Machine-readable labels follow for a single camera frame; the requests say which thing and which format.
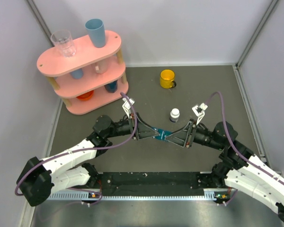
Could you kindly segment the teal pill organizer box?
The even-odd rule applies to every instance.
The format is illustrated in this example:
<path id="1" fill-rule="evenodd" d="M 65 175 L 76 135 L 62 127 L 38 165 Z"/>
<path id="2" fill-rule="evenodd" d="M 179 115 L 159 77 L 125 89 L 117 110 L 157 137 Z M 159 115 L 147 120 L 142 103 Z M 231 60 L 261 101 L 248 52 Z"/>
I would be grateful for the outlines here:
<path id="1" fill-rule="evenodd" d="M 172 134 L 172 132 L 167 131 L 167 130 L 154 128 L 154 127 L 153 127 L 153 129 L 158 133 L 158 135 L 152 137 L 153 139 L 157 139 L 157 140 L 161 140 L 161 141 L 167 141 L 166 137 Z"/>

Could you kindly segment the white pill bottle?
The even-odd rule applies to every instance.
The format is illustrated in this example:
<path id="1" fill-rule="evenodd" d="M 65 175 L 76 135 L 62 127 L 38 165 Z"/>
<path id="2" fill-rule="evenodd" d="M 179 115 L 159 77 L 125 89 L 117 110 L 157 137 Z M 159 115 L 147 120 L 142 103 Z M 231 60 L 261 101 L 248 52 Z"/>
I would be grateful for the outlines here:
<path id="1" fill-rule="evenodd" d="M 170 111 L 170 117 L 169 117 L 170 121 L 177 122 L 179 120 L 179 117 L 180 117 L 180 111 L 177 108 L 173 108 Z"/>

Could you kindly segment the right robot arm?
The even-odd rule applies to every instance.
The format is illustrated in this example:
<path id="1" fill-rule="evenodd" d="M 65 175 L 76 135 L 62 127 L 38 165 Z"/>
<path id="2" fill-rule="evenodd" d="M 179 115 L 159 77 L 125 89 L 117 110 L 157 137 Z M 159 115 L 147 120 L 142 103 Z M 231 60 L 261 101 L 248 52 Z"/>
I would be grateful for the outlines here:
<path id="1" fill-rule="evenodd" d="M 264 163 L 252 150 L 236 140 L 238 133 L 228 123 L 219 122 L 213 131 L 190 120 L 183 128 L 166 133 L 165 141 L 181 147 L 193 143 L 221 151 L 221 162 L 211 172 L 217 187 L 230 187 L 270 208 L 284 222 L 284 178 Z"/>

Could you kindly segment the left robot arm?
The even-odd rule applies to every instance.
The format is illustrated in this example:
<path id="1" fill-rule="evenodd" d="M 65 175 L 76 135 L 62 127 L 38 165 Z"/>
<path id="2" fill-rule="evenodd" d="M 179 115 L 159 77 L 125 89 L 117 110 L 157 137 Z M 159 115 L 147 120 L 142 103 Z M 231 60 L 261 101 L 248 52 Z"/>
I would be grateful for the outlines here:
<path id="1" fill-rule="evenodd" d="M 16 181 L 15 194 L 24 196 L 34 207 L 65 189 L 81 185 L 94 187 L 98 182 L 97 171 L 87 161 L 117 147 L 109 138 L 129 135 L 138 140 L 159 134 L 158 129 L 145 123 L 136 113 L 118 122 L 102 115 L 97 118 L 93 132 L 79 144 L 55 156 L 29 159 Z"/>

